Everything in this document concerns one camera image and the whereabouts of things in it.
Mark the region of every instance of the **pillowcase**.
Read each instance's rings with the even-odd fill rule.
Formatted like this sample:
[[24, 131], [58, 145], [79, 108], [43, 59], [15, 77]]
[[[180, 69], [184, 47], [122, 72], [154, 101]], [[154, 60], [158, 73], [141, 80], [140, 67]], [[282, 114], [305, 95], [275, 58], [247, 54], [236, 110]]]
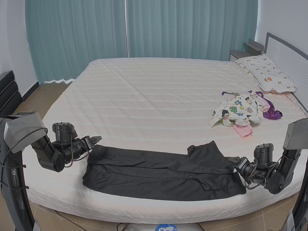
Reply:
[[264, 91], [280, 93], [297, 89], [297, 86], [277, 68], [266, 54], [243, 57], [234, 62], [251, 74]]

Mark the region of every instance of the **gray headboard frame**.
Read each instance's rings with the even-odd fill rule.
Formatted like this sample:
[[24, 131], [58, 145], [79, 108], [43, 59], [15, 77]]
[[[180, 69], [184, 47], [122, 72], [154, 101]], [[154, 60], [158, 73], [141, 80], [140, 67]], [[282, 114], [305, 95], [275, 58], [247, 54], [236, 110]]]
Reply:
[[[283, 44], [283, 45], [287, 46], [288, 48], [294, 50], [296, 53], [298, 53], [299, 55], [301, 55], [303, 58], [305, 58], [308, 61], [308, 55], [307, 54], [305, 54], [300, 49], [296, 48], [295, 46], [291, 45], [290, 43], [284, 41], [283, 39], [281, 39], [281, 38], [279, 38], [279, 37], [277, 37], [277, 36], [275, 36], [271, 33], [267, 33], [267, 35], [266, 35], [266, 42], [265, 42], [265, 47], [264, 47], [264, 53], [265, 54], [266, 54], [266, 51], [267, 51], [267, 44], [268, 44], [269, 37], [275, 39], [276, 41], [280, 42], [281, 44]], [[308, 110], [307, 110], [308, 107], [305, 107], [293, 92], [292, 92], [292, 94], [297, 99], [297, 101], [300, 103], [300, 105], [308, 112]]]

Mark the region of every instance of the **mattress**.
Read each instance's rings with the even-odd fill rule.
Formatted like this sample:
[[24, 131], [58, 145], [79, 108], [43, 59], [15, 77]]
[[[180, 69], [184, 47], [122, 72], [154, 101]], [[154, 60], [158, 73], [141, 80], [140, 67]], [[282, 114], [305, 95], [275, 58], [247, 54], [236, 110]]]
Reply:
[[[260, 91], [234, 62], [169, 58], [95, 60], [52, 105], [43, 119], [70, 122], [80, 138], [101, 136], [99, 144], [125, 149], [187, 154], [190, 145], [214, 140], [224, 156], [253, 160], [255, 146], [273, 143], [273, 160], [282, 155], [287, 126], [306, 115], [290, 93], [265, 93], [280, 120], [252, 124], [252, 136], [241, 138], [232, 127], [210, 127], [212, 112], [228, 97], [223, 91]], [[192, 223], [232, 218], [259, 210], [300, 190], [307, 152], [302, 151], [292, 183], [280, 194], [263, 187], [244, 195], [210, 201], [162, 201], [104, 194], [83, 186], [87, 160], [56, 173], [40, 167], [33, 149], [23, 152], [29, 199], [58, 211], [112, 222]]]

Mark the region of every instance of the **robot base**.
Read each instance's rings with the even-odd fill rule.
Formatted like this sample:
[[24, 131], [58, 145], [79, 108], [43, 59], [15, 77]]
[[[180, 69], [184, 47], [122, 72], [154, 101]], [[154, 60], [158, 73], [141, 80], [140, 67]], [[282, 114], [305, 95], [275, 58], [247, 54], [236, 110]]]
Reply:
[[129, 223], [122, 231], [204, 231], [204, 229], [198, 223], [171, 224], [169, 227], [159, 224]]

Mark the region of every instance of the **blue logo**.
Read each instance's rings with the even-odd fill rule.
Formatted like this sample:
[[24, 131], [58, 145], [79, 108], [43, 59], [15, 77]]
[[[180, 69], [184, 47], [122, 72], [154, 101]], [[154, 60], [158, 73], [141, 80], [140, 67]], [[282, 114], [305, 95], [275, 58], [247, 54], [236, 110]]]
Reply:
[[178, 231], [176, 226], [173, 224], [161, 224], [158, 225], [155, 231]]

